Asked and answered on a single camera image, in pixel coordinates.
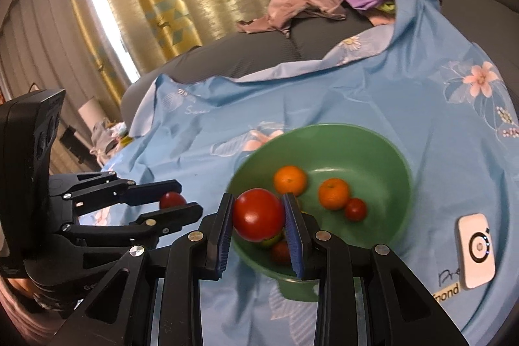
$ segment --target light blue bedsheet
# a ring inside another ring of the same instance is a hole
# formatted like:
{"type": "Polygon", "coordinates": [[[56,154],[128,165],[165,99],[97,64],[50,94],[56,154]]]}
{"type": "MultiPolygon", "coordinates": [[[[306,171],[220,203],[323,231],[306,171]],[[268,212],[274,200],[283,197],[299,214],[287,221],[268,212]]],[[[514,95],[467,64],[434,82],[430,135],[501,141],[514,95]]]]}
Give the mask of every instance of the light blue bedsheet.
{"type": "MultiPolygon", "coordinates": [[[[186,199],[210,214],[237,167],[272,137],[321,122],[376,131],[412,169],[415,208],[395,251],[431,293],[459,280],[457,219],[487,217],[494,280],[442,302],[469,343],[484,346],[519,296],[517,118],[497,68],[443,18],[436,0],[396,4],[395,25],[358,34],[323,60],[191,85],[160,76],[132,126],[142,136],[110,169],[140,184],[175,178],[186,199]]],[[[116,205],[82,223],[126,224],[156,208],[116,205]]],[[[202,283],[201,301],[207,346],[313,344],[316,304],[285,300],[234,252],[221,281],[202,283]]]]}

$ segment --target pile of clothes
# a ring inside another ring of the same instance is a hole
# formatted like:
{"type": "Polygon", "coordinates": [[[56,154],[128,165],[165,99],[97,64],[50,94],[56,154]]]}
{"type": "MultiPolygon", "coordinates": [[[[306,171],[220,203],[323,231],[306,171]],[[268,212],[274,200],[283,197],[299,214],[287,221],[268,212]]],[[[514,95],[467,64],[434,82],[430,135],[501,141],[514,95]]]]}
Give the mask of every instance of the pile of clothes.
{"type": "Polygon", "coordinates": [[[238,31],[259,33],[278,30],[289,37],[294,18],[321,16],[346,19],[343,2],[365,15],[374,26],[394,23],[394,0],[271,0],[266,15],[249,22],[240,21],[238,31]]]}
{"type": "Polygon", "coordinates": [[[90,154],[97,158],[101,167],[124,147],[133,141],[128,136],[124,122],[113,123],[104,119],[95,124],[92,130],[92,149],[90,154]]]}

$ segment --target red tomato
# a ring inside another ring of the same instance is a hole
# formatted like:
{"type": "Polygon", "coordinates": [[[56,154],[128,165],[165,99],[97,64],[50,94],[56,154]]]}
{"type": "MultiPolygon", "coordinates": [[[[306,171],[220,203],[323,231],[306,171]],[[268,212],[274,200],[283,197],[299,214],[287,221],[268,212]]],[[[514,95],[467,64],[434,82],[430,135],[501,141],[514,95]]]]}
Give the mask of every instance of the red tomato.
{"type": "Polygon", "coordinates": [[[289,244],[287,244],[286,241],[278,242],[272,247],[271,260],[282,266],[289,266],[291,264],[289,244]]]}
{"type": "Polygon", "coordinates": [[[186,199],[177,192],[166,192],[160,197],[159,208],[168,209],[169,207],[176,207],[178,205],[187,204],[186,199]]]}
{"type": "Polygon", "coordinates": [[[266,189],[250,189],[236,199],[233,225],[246,241],[261,242],[271,239],[285,226],[283,204],[266,189]]]}
{"type": "Polygon", "coordinates": [[[363,221],[368,215],[368,207],[360,198],[350,198],[344,209],[344,215],[350,221],[363,221]]]}

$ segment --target pink clothing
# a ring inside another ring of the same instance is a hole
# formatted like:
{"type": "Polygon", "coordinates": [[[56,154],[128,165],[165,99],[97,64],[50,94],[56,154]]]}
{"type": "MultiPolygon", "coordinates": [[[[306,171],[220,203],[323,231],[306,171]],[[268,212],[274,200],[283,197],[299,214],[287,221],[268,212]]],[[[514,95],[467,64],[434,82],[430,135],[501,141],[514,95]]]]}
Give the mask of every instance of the pink clothing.
{"type": "Polygon", "coordinates": [[[54,336],[64,320],[54,311],[31,314],[7,287],[7,281],[0,278],[0,305],[11,319],[16,330],[31,346],[45,345],[54,336]]]}
{"type": "Polygon", "coordinates": [[[246,33],[260,33],[279,30],[289,37],[293,18],[326,17],[345,19],[346,10],[341,6],[343,0],[271,0],[267,14],[245,23],[240,21],[238,30],[246,33]]]}

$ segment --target metal screw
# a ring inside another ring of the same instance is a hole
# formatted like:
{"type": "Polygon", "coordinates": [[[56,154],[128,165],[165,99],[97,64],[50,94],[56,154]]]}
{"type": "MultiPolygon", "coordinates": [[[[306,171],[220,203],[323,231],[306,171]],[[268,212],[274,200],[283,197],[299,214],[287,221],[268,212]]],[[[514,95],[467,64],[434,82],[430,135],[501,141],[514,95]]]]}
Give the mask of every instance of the metal screw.
{"type": "Polygon", "coordinates": [[[375,252],[379,255],[388,255],[390,252],[390,249],[387,245],[378,244],[375,247],[375,252]]]}
{"type": "Polygon", "coordinates": [[[329,241],[332,238],[332,236],[329,232],[326,232],[325,230],[320,230],[316,233],[316,238],[320,241],[329,241]]]}
{"type": "Polygon", "coordinates": [[[136,245],[130,248],[130,255],[132,257],[139,257],[144,254],[144,247],[142,245],[136,245]]]}
{"type": "Polygon", "coordinates": [[[203,233],[202,232],[199,232],[198,230],[195,230],[194,232],[191,232],[187,238],[191,241],[191,242],[197,242],[197,241],[200,241],[203,239],[203,233]]]}

